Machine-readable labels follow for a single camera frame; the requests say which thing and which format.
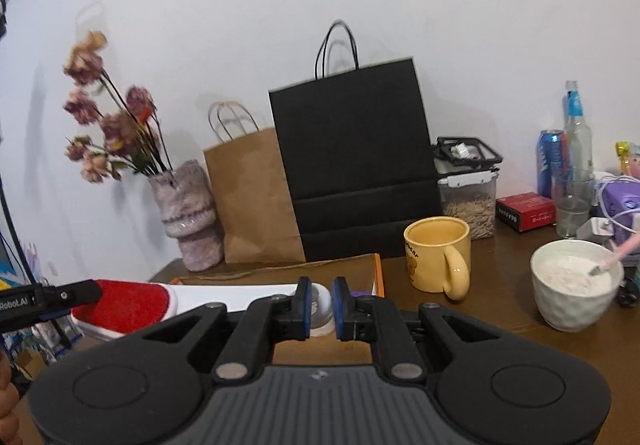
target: mug print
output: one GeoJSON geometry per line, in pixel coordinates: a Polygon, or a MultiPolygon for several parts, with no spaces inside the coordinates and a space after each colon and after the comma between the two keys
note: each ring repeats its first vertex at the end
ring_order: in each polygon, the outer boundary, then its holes
{"type": "Polygon", "coordinates": [[[414,255],[414,257],[418,257],[418,254],[416,253],[414,248],[412,248],[412,246],[408,242],[405,241],[404,245],[407,247],[407,250],[409,250],[414,255]]]}
{"type": "Polygon", "coordinates": [[[413,277],[415,273],[415,269],[418,266],[418,261],[416,261],[413,257],[408,255],[406,258],[406,266],[409,269],[409,277],[413,277]]]}

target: yellow mug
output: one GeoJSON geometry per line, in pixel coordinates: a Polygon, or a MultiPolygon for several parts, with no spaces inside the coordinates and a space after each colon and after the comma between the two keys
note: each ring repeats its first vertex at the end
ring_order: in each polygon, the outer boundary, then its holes
{"type": "Polygon", "coordinates": [[[462,219],[426,218],[404,230],[404,251],[414,287],[444,291],[451,300],[465,298],[471,271],[469,225],[462,219]]]}

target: black rope handle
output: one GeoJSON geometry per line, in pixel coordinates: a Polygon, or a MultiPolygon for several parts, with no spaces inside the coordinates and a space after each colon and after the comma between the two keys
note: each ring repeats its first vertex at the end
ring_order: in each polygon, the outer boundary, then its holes
{"type": "Polygon", "coordinates": [[[334,28],[336,26],[342,26],[346,31],[347,31],[347,35],[349,36],[349,42],[351,43],[351,54],[353,55],[353,62],[356,66],[356,69],[360,68],[360,63],[358,62],[358,47],[356,46],[356,40],[353,37],[353,33],[351,33],[351,29],[349,28],[349,26],[347,26],[347,23],[345,21],[343,21],[342,19],[338,19],[336,21],[334,21],[333,24],[331,24],[331,27],[329,28],[329,31],[327,32],[326,36],[324,37],[324,40],[322,41],[322,44],[320,44],[320,49],[318,50],[318,55],[316,55],[316,80],[318,79],[318,62],[320,60],[320,53],[322,53],[322,78],[324,78],[324,66],[326,63],[326,50],[327,50],[327,46],[329,45],[329,37],[331,36],[331,32],[334,30],[334,28]]]}

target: black paper bag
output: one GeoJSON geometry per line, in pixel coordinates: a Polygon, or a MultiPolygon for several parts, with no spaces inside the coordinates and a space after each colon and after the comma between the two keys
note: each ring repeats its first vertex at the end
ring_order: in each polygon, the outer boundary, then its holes
{"type": "Polygon", "coordinates": [[[442,213],[411,59],[361,68],[351,31],[336,21],[318,51],[316,79],[271,91],[270,100],[308,260],[404,255],[404,228],[442,213]],[[356,69],[324,77],[338,25],[350,37],[356,69]]]}

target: blue can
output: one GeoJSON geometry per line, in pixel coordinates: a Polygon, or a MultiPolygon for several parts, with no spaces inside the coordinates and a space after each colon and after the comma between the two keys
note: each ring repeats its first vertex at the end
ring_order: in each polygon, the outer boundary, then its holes
{"type": "Polygon", "coordinates": [[[569,168],[569,153],[564,131],[541,131],[537,149],[538,194],[550,198],[551,176],[565,174],[569,168]]]}

